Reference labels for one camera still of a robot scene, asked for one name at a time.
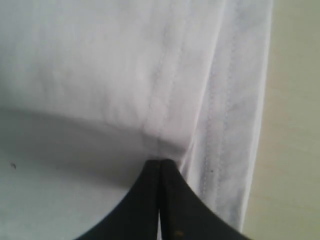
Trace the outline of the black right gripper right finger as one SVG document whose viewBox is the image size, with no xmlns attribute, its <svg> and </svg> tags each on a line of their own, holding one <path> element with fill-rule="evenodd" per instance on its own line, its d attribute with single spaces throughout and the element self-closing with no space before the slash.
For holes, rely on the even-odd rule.
<svg viewBox="0 0 320 240">
<path fill-rule="evenodd" d="M 159 213 L 163 240 L 246 240 L 193 192 L 170 159 L 161 162 Z"/>
</svg>

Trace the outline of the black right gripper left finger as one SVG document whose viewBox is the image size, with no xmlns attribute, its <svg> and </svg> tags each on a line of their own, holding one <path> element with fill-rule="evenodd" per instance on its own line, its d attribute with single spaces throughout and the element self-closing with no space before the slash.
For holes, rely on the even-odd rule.
<svg viewBox="0 0 320 240">
<path fill-rule="evenodd" d="M 79 240 L 156 240 L 160 161 L 145 162 L 140 175 L 120 203 Z"/>
</svg>

